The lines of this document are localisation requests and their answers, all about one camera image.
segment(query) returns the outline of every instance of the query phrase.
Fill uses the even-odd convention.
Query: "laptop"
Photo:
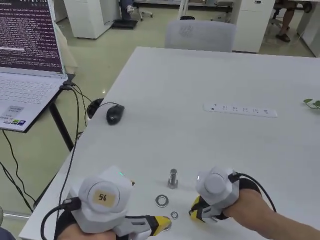
[[[0,0],[0,129],[24,132],[68,79],[50,0]]]

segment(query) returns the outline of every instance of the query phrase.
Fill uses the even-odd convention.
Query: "power strip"
[[[249,106],[226,105],[217,103],[203,104],[203,110],[225,114],[240,114],[265,118],[277,118],[277,112],[267,108],[256,108]]]

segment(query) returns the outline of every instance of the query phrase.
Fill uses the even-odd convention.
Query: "person's foot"
[[[303,11],[308,14],[312,10],[312,4],[311,2],[307,1],[306,3],[303,4]]]
[[[131,15],[134,11],[135,11],[135,8],[134,8],[132,5],[128,5],[128,6],[126,7],[126,12],[127,12],[128,14]]]
[[[285,43],[289,43],[291,41],[290,38],[288,37],[288,35],[285,33],[284,34],[277,34],[277,35],[275,35],[275,37]]]

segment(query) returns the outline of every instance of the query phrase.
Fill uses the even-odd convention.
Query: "printed number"
[[[107,200],[107,195],[105,195],[105,194],[100,194],[100,195],[99,195],[99,200],[100,200],[100,201],[102,201],[102,200],[103,200],[103,201],[106,201],[106,200]]]

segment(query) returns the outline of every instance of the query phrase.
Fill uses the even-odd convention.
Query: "green leaf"
[[[307,98],[307,99],[303,100],[303,102],[304,102],[305,104],[307,104],[307,103],[310,103],[312,100],[313,100],[313,99],[311,99],[311,98]]]
[[[320,107],[320,101],[315,101],[313,105]]]

